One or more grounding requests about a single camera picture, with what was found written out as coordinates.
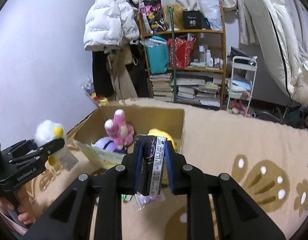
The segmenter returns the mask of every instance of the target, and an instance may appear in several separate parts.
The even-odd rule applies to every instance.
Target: jacket
[[[120,49],[139,35],[133,8],[127,0],[95,0],[86,16],[84,48],[105,52]]]

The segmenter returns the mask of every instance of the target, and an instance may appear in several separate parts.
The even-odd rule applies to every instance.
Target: screw
[[[221,178],[222,180],[229,180],[229,179],[230,179],[230,176],[229,176],[227,173],[222,173],[222,174],[220,175],[220,178]]]
[[[115,167],[115,169],[116,169],[117,171],[123,171],[123,170],[125,170],[125,166],[122,165],[122,164],[120,164],[120,165],[117,165],[117,166]]]
[[[83,174],[81,174],[81,175],[78,176],[78,179],[79,179],[80,181],[87,180],[87,178],[88,178],[88,175],[85,174],[85,173],[83,173]]]
[[[193,166],[192,166],[192,165],[189,165],[189,164],[185,164],[185,165],[183,166],[183,170],[185,170],[185,171],[191,171],[191,170],[193,170]]]

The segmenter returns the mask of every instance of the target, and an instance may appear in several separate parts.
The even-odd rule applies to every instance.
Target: pink stuffed toy
[[[125,113],[122,109],[115,111],[114,118],[105,122],[104,128],[107,135],[113,139],[118,150],[131,145],[134,141],[133,126],[126,123]]]

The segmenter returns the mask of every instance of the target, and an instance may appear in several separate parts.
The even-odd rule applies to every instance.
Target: white plush toy
[[[48,158],[48,163],[51,166],[54,166],[57,160],[60,161],[60,159],[63,156],[67,155],[67,153],[69,152],[67,148],[67,143],[66,143],[67,137],[66,133],[64,133],[64,128],[59,123],[54,123],[50,120],[45,120],[37,127],[36,134],[34,136],[34,140],[38,145],[38,147],[57,138],[63,138],[65,141],[65,146],[63,149],[57,151]]]

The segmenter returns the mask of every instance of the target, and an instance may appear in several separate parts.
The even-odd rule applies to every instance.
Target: white rolling cart
[[[228,89],[229,98],[228,98],[228,102],[227,102],[226,111],[228,111],[228,109],[229,109],[230,100],[231,100],[231,99],[241,99],[241,100],[246,100],[246,101],[248,101],[247,110],[246,110],[246,112],[245,112],[245,115],[246,115],[247,112],[248,112],[248,109],[249,109],[249,107],[250,107],[252,97],[253,97],[253,90],[254,90],[255,78],[256,78],[256,71],[257,71],[257,63],[256,63],[256,66],[251,66],[251,65],[248,65],[248,64],[237,63],[237,60],[239,60],[239,59],[243,59],[243,60],[247,60],[247,61],[250,60],[249,57],[240,57],[240,56],[233,57],[232,75],[231,75],[231,77],[229,78],[229,80],[230,80],[230,82],[232,82],[232,78],[233,78],[233,75],[234,75],[234,69],[241,69],[241,70],[253,71],[253,72],[254,72],[254,78],[253,78],[253,81],[252,81],[252,89],[251,89],[250,96],[248,96],[248,97],[243,97],[242,95],[238,95],[238,94],[236,94],[236,93],[233,93],[233,92],[231,91],[231,88]]]

